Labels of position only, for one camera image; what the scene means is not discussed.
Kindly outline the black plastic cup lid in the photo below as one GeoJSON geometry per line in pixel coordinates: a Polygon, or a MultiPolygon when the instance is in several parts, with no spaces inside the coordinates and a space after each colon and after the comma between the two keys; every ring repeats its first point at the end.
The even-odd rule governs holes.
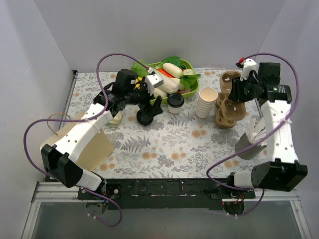
{"type": "Polygon", "coordinates": [[[179,93],[170,94],[167,98],[167,104],[172,108],[180,108],[184,105],[184,97],[179,93]]]}

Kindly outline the stack of white paper cups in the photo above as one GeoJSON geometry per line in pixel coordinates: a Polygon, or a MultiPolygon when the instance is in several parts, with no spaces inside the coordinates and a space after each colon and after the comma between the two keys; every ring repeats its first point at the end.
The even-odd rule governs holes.
{"type": "Polygon", "coordinates": [[[196,116],[201,120],[206,119],[213,109],[217,98],[218,92],[216,89],[212,87],[201,88],[197,99],[196,116]]]}

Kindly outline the brown paper takeout bag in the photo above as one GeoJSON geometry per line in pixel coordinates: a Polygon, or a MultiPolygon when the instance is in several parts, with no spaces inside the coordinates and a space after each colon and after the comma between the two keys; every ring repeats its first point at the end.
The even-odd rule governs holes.
{"type": "MultiPolygon", "coordinates": [[[[40,146],[40,149],[45,144],[50,146],[54,145],[58,140],[64,137],[73,127],[75,123],[66,123],[58,131],[53,131],[53,135],[46,139],[40,146]]],[[[76,164],[88,171],[96,170],[100,164],[114,151],[114,147],[108,140],[104,131],[100,129],[100,132],[95,133],[94,137],[89,141],[81,152],[76,164]]]]}

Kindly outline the white paper coffee cup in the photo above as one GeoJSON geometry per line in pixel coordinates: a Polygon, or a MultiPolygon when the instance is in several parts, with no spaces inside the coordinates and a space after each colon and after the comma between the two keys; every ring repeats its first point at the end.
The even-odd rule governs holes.
{"type": "Polygon", "coordinates": [[[172,107],[170,105],[168,105],[168,110],[169,113],[172,115],[177,115],[181,112],[182,107],[172,107]]]}

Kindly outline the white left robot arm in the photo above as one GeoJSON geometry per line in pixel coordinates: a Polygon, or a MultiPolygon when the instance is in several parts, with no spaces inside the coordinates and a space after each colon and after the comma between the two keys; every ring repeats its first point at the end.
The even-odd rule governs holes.
{"type": "Polygon", "coordinates": [[[87,112],[76,125],[52,146],[45,144],[41,149],[45,171],[65,187],[85,188],[95,199],[106,195],[106,180],[98,174],[78,166],[80,154],[87,144],[127,105],[139,106],[137,121],[150,125],[155,116],[162,114],[162,98],[155,98],[155,88],[164,84],[162,76],[154,71],[137,80],[132,70],[120,70],[114,82],[104,86],[93,99],[87,112]]]}

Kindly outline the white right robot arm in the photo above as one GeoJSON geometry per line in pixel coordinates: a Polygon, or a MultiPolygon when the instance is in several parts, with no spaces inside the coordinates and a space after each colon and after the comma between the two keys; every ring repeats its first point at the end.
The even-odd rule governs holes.
{"type": "Polygon", "coordinates": [[[246,189],[269,189],[289,192],[308,174],[299,163],[291,133],[292,94],[288,85],[280,84],[280,64],[240,60],[242,72],[232,80],[229,99],[244,103],[257,99],[262,112],[266,135],[248,146],[249,150],[262,141],[267,144],[267,162],[254,166],[251,172],[235,172],[234,180],[226,184],[226,194],[239,197],[246,189]]]}

